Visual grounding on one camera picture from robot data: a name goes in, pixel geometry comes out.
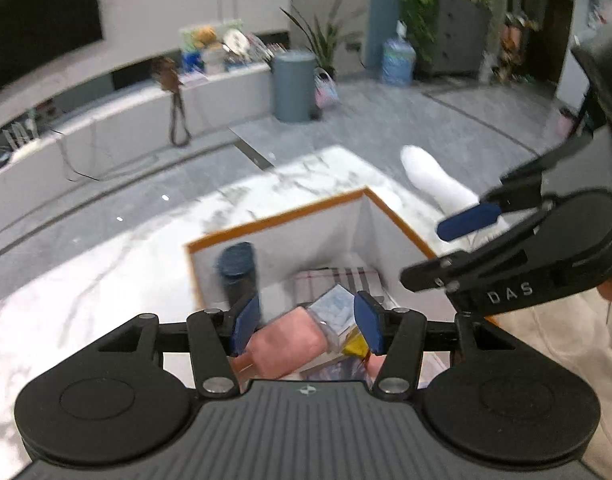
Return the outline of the dark Clear shampoo bottle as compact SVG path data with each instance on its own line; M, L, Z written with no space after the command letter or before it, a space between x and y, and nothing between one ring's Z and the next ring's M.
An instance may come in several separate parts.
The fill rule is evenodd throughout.
M218 257L217 271L231 310L239 310L257 295L255 248L240 242L225 248Z

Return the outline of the plaid fabric pouch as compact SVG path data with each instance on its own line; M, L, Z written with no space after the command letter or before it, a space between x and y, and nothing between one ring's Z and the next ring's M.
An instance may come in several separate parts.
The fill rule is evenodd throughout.
M301 271L294 276L293 285L295 304L300 307L309 306L337 285L352 294L365 290L379 302L385 299L379 272L368 266Z

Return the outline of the white sock foot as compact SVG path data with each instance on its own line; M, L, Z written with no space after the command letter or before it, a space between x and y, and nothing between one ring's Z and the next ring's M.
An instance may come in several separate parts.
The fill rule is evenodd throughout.
M400 161L411 184L422 194L427 195L441 212L437 224L460 211L481 203L480 198L470 188L449 176L440 163L420 146L404 146L400 150ZM493 226L444 243L474 249L491 242L509 228L509 222L504 220L501 214Z

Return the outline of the clear acrylic cube box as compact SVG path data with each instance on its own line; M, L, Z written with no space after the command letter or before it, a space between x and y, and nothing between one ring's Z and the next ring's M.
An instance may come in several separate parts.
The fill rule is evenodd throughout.
M354 301L354 294L342 285L335 285L306 309L333 350L341 350L356 327Z

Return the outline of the pink cylindrical bottle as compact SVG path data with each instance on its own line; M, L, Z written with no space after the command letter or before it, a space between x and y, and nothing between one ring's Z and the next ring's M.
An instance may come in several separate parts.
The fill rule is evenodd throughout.
M231 366L240 376L278 379L325 352L327 337L307 310L298 307L258 330Z

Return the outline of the orange rimmed storage box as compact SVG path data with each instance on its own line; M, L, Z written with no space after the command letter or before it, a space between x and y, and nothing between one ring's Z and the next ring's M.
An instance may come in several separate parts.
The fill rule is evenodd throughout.
M217 277L222 250L253 244L260 288L280 285L316 266L354 266L361 261L381 272L389 292L398 292L399 269L436 256L436 250L372 188L358 188L325 200L207 234L185 245L197 310L223 306Z

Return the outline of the blue water jug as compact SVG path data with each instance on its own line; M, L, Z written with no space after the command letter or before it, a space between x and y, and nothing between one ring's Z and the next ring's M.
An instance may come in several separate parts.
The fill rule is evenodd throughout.
M407 26L398 21L393 38L383 44L381 81L397 87L410 87L417 62L417 52L407 40Z

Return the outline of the grey drawer cabinet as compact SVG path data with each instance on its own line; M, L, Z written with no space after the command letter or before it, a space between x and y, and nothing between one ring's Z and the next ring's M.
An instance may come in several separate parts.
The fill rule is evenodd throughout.
M437 0L434 40L421 50L417 70L425 76L470 75L480 71L490 11L471 0Z

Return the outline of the pink handbag on floor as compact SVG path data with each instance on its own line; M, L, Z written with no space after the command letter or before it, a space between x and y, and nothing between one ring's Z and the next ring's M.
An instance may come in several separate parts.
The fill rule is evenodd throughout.
M321 67L315 69L315 105L319 110L336 106L339 103L336 82Z

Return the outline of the long grey tv console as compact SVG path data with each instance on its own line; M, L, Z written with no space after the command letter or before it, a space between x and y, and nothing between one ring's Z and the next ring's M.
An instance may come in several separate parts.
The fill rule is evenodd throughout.
M272 107L265 63L182 81L194 138L266 115ZM170 104L170 94L150 84L87 110L16 152L0 170L0 232L72 190L84 174L100 179L168 148Z

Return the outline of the green potted plant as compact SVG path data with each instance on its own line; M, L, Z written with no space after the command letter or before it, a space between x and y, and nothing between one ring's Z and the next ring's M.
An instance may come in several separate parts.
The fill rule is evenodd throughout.
M343 0L334 0L322 18L307 16L294 3L280 9L287 19L287 45L315 57L315 67L326 70L333 78L345 78L364 70L362 48L365 31L365 6L344 8Z

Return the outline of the grey trash bin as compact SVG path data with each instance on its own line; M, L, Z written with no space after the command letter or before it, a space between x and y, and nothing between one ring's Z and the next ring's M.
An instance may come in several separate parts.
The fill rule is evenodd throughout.
M309 122L315 110L315 55L288 50L277 54L271 66L273 114L280 122Z

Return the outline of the black television screen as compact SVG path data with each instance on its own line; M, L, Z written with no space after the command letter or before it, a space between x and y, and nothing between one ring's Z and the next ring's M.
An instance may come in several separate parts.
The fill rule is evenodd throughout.
M0 91L102 39L97 0L0 0Z

